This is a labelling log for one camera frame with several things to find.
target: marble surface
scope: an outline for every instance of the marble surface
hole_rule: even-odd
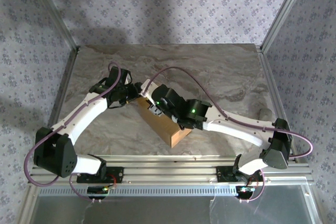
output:
[[[253,44],[119,45],[81,47],[75,61],[60,119],[71,112],[89,88],[108,76],[113,60],[131,71],[133,82],[145,81],[167,66],[189,70],[225,110],[257,119],[272,105]],[[185,73],[168,70],[157,82],[175,89],[185,99],[208,101]],[[167,146],[141,119],[136,102],[106,110],[81,134],[77,153],[95,155],[224,155],[235,156],[251,144],[216,132],[193,130],[174,148]]]

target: wall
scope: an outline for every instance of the wall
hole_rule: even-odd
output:
[[[54,0],[79,45],[260,45],[283,0]]]
[[[47,125],[70,49],[39,0],[0,1],[0,223],[13,223],[23,162]]]
[[[336,223],[335,21],[336,0],[297,0],[267,52],[291,128],[314,144],[307,160],[330,223]]]

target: robotic arm link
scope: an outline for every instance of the robotic arm link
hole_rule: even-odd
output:
[[[214,104],[197,99],[185,100],[166,85],[158,87],[152,82],[154,78],[133,84],[128,70],[111,68],[109,77],[91,87],[85,99],[67,117],[50,129],[42,127],[37,131],[36,145],[31,150],[35,151],[34,164],[60,177],[89,174],[103,181],[106,162],[93,155],[76,154],[74,145],[84,129],[106,109],[122,107],[143,96],[152,111],[165,114],[181,129],[221,132],[256,145],[256,149],[236,157],[229,173],[223,175],[229,178],[228,181],[247,181],[256,171],[267,166],[288,167],[292,137],[288,134],[285,120],[277,119],[274,123],[259,121],[223,111],[213,100]]]

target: patterned wallpaper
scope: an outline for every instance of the patterned wallpaper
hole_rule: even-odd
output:
[[[54,0],[78,45],[260,45],[283,0]]]
[[[330,223],[336,223],[335,42],[336,0],[297,0],[267,52],[291,128],[314,144],[307,160]]]
[[[14,223],[24,158],[48,123],[70,49],[39,0],[0,5],[0,223]]]

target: floral wallpaper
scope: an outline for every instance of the floral wallpaper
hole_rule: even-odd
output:
[[[78,45],[260,45],[284,0],[54,0]]]
[[[14,223],[23,162],[47,125],[70,49],[40,0],[0,1],[0,223]]]
[[[267,52],[291,128],[314,144],[307,160],[330,223],[336,223],[335,21],[336,0],[297,0]]]

